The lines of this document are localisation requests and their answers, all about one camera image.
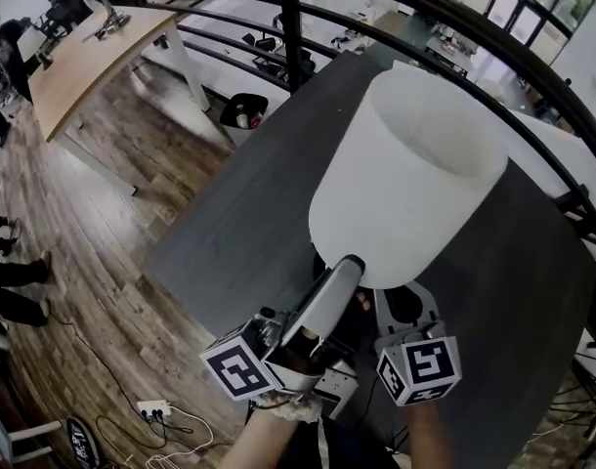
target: glass door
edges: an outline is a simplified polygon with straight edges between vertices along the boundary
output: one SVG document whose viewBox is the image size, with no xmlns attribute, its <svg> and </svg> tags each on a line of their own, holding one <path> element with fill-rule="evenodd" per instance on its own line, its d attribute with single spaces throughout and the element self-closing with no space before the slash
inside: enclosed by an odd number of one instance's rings
<svg viewBox="0 0 596 469">
<path fill-rule="evenodd" d="M 506 27 L 515 13 L 518 0 L 494 0 L 488 18 L 500 27 Z"/>
<path fill-rule="evenodd" d="M 520 43 L 527 44 L 536 30 L 541 17 L 528 7 L 523 7 L 517 15 L 513 24 L 508 28 L 511 36 L 514 36 Z"/>
</svg>

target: wooden desk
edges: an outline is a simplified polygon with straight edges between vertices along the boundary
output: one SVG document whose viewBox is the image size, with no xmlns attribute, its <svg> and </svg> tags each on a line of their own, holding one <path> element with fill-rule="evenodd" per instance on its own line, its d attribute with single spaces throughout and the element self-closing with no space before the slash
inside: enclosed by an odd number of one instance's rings
<svg viewBox="0 0 596 469">
<path fill-rule="evenodd" d="M 309 207 L 370 81 L 344 53 L 286 101 L 172 223 L 150 273 L 221 336 L 262 306 L 291 309 L 313 283 Z M 584 327 L 596 266 L 554 203 L 513 162 L 417 281 L 458 341 L 463 379 L 439 400 L 455 467 L 504 468 L 552 402 Z M 404 426 L 380 380 L 376 328 L 355 355 L 359 389 L 339 423 L 390 444 Z"/>
<path fill-rule="evenodd" d="M 165 33 L 196 103 L 207 110 L 209 102 L 192 72 L 190 57 L 174 22 L 175 13 L 139 7 L 116 7 L 116 10 L 131 16 L 131 20 L 122 29 L 105 35 L 102 40 L 92 36 L 83 41 L 106 19 L 105 10 L 94 13 L 55 49 L 52 54 L 53 64 L 46 70 L 40 66 L 29 78 L 28 84 L 35 115 L 46 142 L 57 140 L 90 168 L 108 179 L 120 192 L 133 194 L 135 187 L 111 172 L 66 133 L 70 122 L 87 100 L 107 85 L 118 71 L 140 55 L 152 41 Z"/>
</svg>

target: white lampshade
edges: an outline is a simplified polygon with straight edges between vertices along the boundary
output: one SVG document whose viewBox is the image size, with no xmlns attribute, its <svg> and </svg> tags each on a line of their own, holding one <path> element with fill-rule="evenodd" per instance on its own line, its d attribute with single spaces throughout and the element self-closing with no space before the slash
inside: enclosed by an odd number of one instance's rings
<svg viewBox="0 0 596 469">
<path fill-rule="evenodd" d="M 321 258 L 358 255 L 367 288 L 415 279 L 504 172 L 507 130 L 442 78 L 412 66 L 379 74 L 311 203 Z"/>
</svg>

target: black cable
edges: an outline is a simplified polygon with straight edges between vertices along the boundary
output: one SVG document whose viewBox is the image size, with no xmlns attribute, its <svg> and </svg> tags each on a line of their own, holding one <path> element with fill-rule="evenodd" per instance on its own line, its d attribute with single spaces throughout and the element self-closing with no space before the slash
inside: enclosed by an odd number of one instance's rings
<svg viewBox="0 0 596 469">
<path fill-rule="evenodd" d="M 133 442 L 137 443 L 138 445 L 140 445 L 141 447 L 144 448 L 148 448 L 148 449 L 160 449 L 160 448 L 164 448 L 168 442 L 173 442 L 173 443 L 178 443 L 179 445 L 182 445 L 183 447 L 192 450 L 190 447 L 188 447 L 185 443 L 180 442 L 178 440 L 171 440 L 168 439 L 167 435 L 166 435 L 166 428 L 168 429 L 173 429 L 172 427 L 164 424 L 163 422 L 161 422 L 160 420 L 156 419 L 157 423 L 161 424 L 163 426 L 163 435 L 160 435 L 159 433 L 157 433 L 152 425 L 150 424 L 149 420 L 146 419 L 134 406 L 133 403 L 131 402 L 131 400 L 129 399 L 129 397 L 127 396 L 126 392 L 124 391 L 124 388 L 122 387 L 122 385 L 120 384 L 120 381 L 117 379 L 117 377 L 115 376 L 115 374 L 113 373 L 113 370 L 111 370 L 111 368 L 109 367 L 108 364 L 105 363 L 105 361 L 101 358 L 101 356 L 94 351 L 94 349 L 85 341 L 85 339 L 83 339 L 81 337 L 81 335 L 79 334 L 78 328 L 76 327 L 76 324 L 74 324 L 74 321 L 63 321 L 62 319 L 60 319 L 59 317 L 57 317 L 53 311 L 51 310 L 51 318 L 53 318 L 56 322 L 58 322 L 61 325 L 64 326 L 72 326 L 72 328 L 74 329 L 74 333 L 76 334 L 76 337 L 83 343 L 83 345 L 89 349 L 92 354 L 96 357 L 96 359 L 106 368 L 106 370 L 109 372 L 109 374 L 111 375 L 111 378 L 113 378 L 113 381 L 115 382 L 115 384 L 117 385 L 118 389 L 120 390 L 120 393 L 122 393 L 122 396 L 124 396 L 124 398 L 126 399 L 126 402 L 129 404 L 129 406 L 131 407 L 131 409 L 136 413 L 136 415 L 138 417 L 140 417 L 142 420 L 144 420 L 144 423 L 147 424 L 150 429 L 152 430 L 152 433 L 159 437 L 159 438 L 163 438 L 163 445 L 161 445 L 160 447 L 153 447 L 151 445 L 147 445 L 146 443 L 141 442 L 140 440 L 138 440 L 137 438 L 135 438 L 131 433 L 129 433 L 126 429 L 120 427 L 120 425 L 116 424 L 113 420 L 111 420 L 109 417 L 106 417 L 104 415 L 99 415 L 98 417 L 96 417 L 94 419 L 94 424 L 96 425 L 96 429 L 98 430 L 98 432 L 101 434 L 101 436 L 103 437 L 103 439 L 108 442 L 111 447 L 119 452 L 119 450 L 115 447 L 115 445 L 105 436 L 105 434 L 103 433 L 103 431 L 101 430 L 101 427 L 99 425 L 99 420 L 100 419 L 105 419 L 108 422 L 110 422 L 112 425 L 114 425 L 115 427 L 117 427 L 120 431 L 122 431 L 130 440 L 132 440 Z M 190 428 L 174 428 L 175 431 L 181 431 L 187 434 L 191 434 L 193 433 L 193 430 Z"/>
<path fill-rule="evenodd" d="M 557 393 L 556 395 L 554 395 L 554 397 L 556 398 L 557 396 L 562 396 L 562 395 L 565 395 L 565 394 L 567 394 L 567 393 L 570 393 L 571 391 L 576 391 L 577 389 L 584 389 L 584 386 L 583 386 L 582 384 L 580 384 L 580 385 L 578 385 L 578 386 L 575 386 L 575 387 L 572 387 L 572 388 L 570 388 L 570 389 L 566 389 L 565 391 L 560 391 L 559 393 Z"/>
<path fill-rule="evenodd" d="M 374 388 L 376 387 L 376 381 L 378 380 L 378 375 L 374 377 L 374 381 L 372 382 L 372 386 L 369 389 L 369 396 L 367 397 L 367 403 L 365 404 L 365 410 L 363 411 L 363 415 L 361 418 L 355 423 L 355 429 L 363 424 L 365 418 L 367 417 L 367 413 L 369 412 L 369 406 L 372 403 L 372 396 L 374 396 Z"/>
<path fill-rule="evenodd" d="M 157 415 L 154 418 L 154 420 L 151 420 L 150 422 L 156 422 L 157 424 L 161 424 L 166 429 L 171 429 L 172 431 L 179 431 L 180 433 L 185 433 L 185 434 L 193 434 L 193 429 L 191 427 L 172 426 L 170 424 L 165 424 L 161 420 L 161 416 L 159 416 L 159 415 Z"/>
<path fill-rule="evenodd" d="M 161 448 L 164 448 L 168 444 L 168 440 L 167 440 L 167 437 L 165 435 L 165 427 L 163 428 L 163 444 L 160 445 L 159 447 L 153 447 L 152 445 L 147 445 L 146 443 L 141 442 L 140 440 L 138 440 L 135 436 L 133 436 L 126 429 L 124 429 L 119 424 L 117 424 L 116 422 L 114 422 L 113 420 L 111 420 L 109 417 L 106 417 L 106 416 L 104 416 L 102 414 L 99 415 L 99 416 L 97 416 L 96 419 L 94 420 L 94 424 L 96 425 L 96 429 L 99 431 L 99 433 L 101 433 L 101 436 L 105 439 L 105 441 L 107 443 L 109 443 L 111 445 L 111 447 L 113 449 L 115 449 L 116 451 L 118 451 L 118 452 L 120 452 L 120 450 L 118 450 L 118 448 L 116 448 L 113 445 L 113 443 L 105 436 L 105 434 L 103 434 L 103 431 L 101 430 L 101 426 L 99 425 L 99 420 L 101 420 L 101 419 L 104 419 L 104 420 L 110 422 L 111 425 L 115 426 L 118 430 L 120 430 L 122 433 L 124 433 L 127 438 L 129 438 L 132 442 L 136 443 L 140 447 L 144 447 L 144 448 L 148 448 L 148 449 L 161 449 Z"/>
<path fill-rule="evenodd" d="M 559 403 L 553 403 L 550 406 L 556 406 L 556 405 L 577 405 L 579 403 L 595 403 L 591 398 L 589 398 L 588 400 L 579 400 L 577 402 L 559 402 Z"/>
<path fill-rule="evenodd" d="M 62 324 L 64 326 L 72 326 L 72 328 L 74 329 L 74 333 L 76 334 L 76 337 L 83 343 L 83 345 L 87 349 L 89 349 L 92 352 L 92 354 L 96 357 L 96 359 L 103 364 L 103 366 L 106 368 L 106 371 L 109 372 L 109 375 L 111 375 L 111 378 L 113 378 L 113 381 L 115 382 L 115 385 L 118 387 L 118 389 L 120 390 L 120 393 L 122 393 L 122 396 L 126 399 L 126 402 L 129 404 L 129 406 L 131 407 L 131 409 L 135 412 L 135 414 L 138 417 L 140 417 L 142 420 L 144 420 L 144 422 L 148 423 L 148 421 L 146 420 L 146 418 L 141 413 L 139 413 L 138 410 L 133 406 L 133 403 L 131 402 L 131 400 L 129 400 L 129 397 L 124 392 L 124 388 L 120 384 L 120 381 L 117 379 L 117 377 L 115 376 L 115 374 L 113 373 L 113 371 L 111 370 L 111 368 L 109 367 L 109 365 L 106 364 L 105 361 L 101 358 L 101 356 L 96 351 L 94 351 L 94 349 L 92 349 L 92 346 L 90 346 L 85 341 L 85 339 L 83 339 L 81 337 L 81 335 L 79 334 L 79 330 L 76 327 L 76 324 L 74 324 L 74 321 L 63 321 L 60 318 L 58 318 L 53 313 L 52 310 L 51 310 L 51 318 L 53 318 L 57 323 Z"/>
<path fill-rule="evenodd" d="M 391 442 L 391 449 L 393 451 L 395 451 L 394 449 L 394 443 L 396 442 L 396 438 L 402 434 L 404 432 L 405 429 L 408 429 L 408 426 L 404 426 L 400 431 L 398 431 L 394 436 L 392 436 L 392 442 Z"/>
<path fill-rule="evenodd" d="M 408 433 L 406 433 L 403 438 L 400 440 L 400 442 L 396 445 L 396 447 L 394 448 L 394 452 L 398 452 L 399 448 L 403 445 L 403 443 L 406 441 L 406 438 L 408 438 Z"/>
<path fill-rule="evenodd" d="M 589 358 L 590 360 L 596 361 L 596 358 L 589 355 L 584 355 L 583 353 L 575 353 L 576 356 L 582 356 L 583 358 Z"/>
<path fill-rule="evenodd" d="M 550 408 L 548 408 L 551 411 L 563 411 L 565 413 L 596 413 L 596 410 L 588 410 L 588 411 L 584 411 L 584 410 L 566 410 L 563 408 L 553 408 L 552 406 Z"/>
<path fill-rule="evenodd" d="M 277 403 L 276 405 L 269 405 L 269 406 L 258 406 L 255 405 L 255 408 L 258 410 L 274 410 L 275 408 L 279 408 L 280 406 L 287 405 L 289 400 L 285 400 L 284 402 Z"/>
</svg>

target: power cable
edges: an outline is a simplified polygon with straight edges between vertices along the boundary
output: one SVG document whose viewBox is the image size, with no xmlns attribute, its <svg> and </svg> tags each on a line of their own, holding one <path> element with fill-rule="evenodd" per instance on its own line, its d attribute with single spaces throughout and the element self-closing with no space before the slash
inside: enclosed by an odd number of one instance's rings
<svg viewBox="0 0 596 469">
<path fill-rule="evenodd" d="M 355 429 L 363 424 L 365 418 L 367 417 L 367 413 L 369 412 L 369 406 L 372 403 L 372 397 L 374 396 L 374 388 L 376 387 L 376 381 L 378 380 L 378 375 L 374 377 L 374 381 L 372 382 L 372 386 L 369 389 L 369 396 L 367 397 L 367 403 L 365 404 L 365 410 L 363 411 L 363 415 L 361 418 L 355 423 Z"/>
<path fill-rule="evenodd" d="M 83 339 L 79 333 L 79 330 L 76 326 L 76 324 L 74 323 L 74 321 L 64 321 L 61 318 L 59 318 L 58 316 L 56 316 L 54 314 L 53 311 L 51 311 L 51 318 L 53 318 L 56 322 L 58 322 L 59 324 L 63 325 L 63 326 L 72 326 L 72 328 L 74 329 L 74 333 L 76 334 L 76 337 L 81 341 L 81 343 L 96 357 L 96 359 L 105 367 L 105 369 L 109 372 L 109 375 L 111 375 L 111 378 L 113 379 L 113 381 L 115 382 L 118 390 L 120 391 L 120 393 L 122 394 L 122 396 L 125 398 L 127 404 L 131 407 L 131 409 L 135 412 L 135 414 L 140 417 L 145 424 L 147 424 L 150 429 L 152 430 L 152 432 L 154 433 L 155 436 L 159 437 L 159 438 L 163 438 L 163 444 L 160 446 L 152 446 L 149 445 L 145 442 L 142 442 L 140 440 L 138 440 L 135 436 L 133 436 L 131 433 L 129 433 L 126 429 L 124 429 L 123 427 L 121 427 L 119 424 L 117 424 L 116 422 L 114 422 L 113 420 L 111 420 L 109 417 L 105 416 L 105 415 L 98 415 L 95 419 L 94 419 L 94 424 L 96 426 L 97 431 L 100 433 L 100 435 L 103 437 L 103 439 L 109 443 L 109 445 L 117 452 L 119 452 L 118 448 L 107 438 L 107 436 L 105 436 L 105 433 L 103 432 L 103 430 L 101 429 L 100 420 L 106 420 L 107 422 L 109 422 L 111 425 L 115 426 L 116 429 L 118 429 L 120 432 L 122 432 L 127 438 L 129 438 L 132 442 L 134 442 L 135 444 L 139 445 L 140 447 L 144 447 L 144 448 L 148 448 L 148 449 L 161 449 L 161 448 L 165 448 L 166 445 L 168 444 L 168 442 L 172 442 L 172 443 L 178 443 L 179 445 L 182 445 L 183 447 L 187 448 L 187 449 L 191 449 L 189 446 L 187 446 L 186 444 L 184 444 L 183 442 L 180 442 L 178 440 L 172 440 L 169 439 L 166 433 L 166 429 L 173 429 L 175 431 L 180 431 L 186 434 L 190 434 L 193 433 L 193 429 L 190 428 L 186 428 L 186 427 L 172 427 L 169 426 L 168 424 L 163 423 L 163 421 L 160 420 L 160 418 L 155 417 L 154 421 L 157 422 L 158 424 L 160 424 L 161 426 L 163 426 L 163 434 L 159 434 L 157 433 L 152 425 L 151 425 L 151 421 L 149 421 L 147 418 L 145 418 L 134 406 L 133 406 L 133 402 L 131 402 L 131 400 L 129 399 L 128 395 L 126 394 L 126 392 L 124 391 L 124 388 L 122 387 L 122 384 L 120 384 L 120 381 L 118 380 L 118 378 L 115 376 L 115 374 L 113 373 L 113 370 L 111 369 L 111 367 L 105 362 L 105 360 L 103 360 L 103 358 L 92 348 L 92 346 L 90 346 L 85 339 Z"/>
</svg>

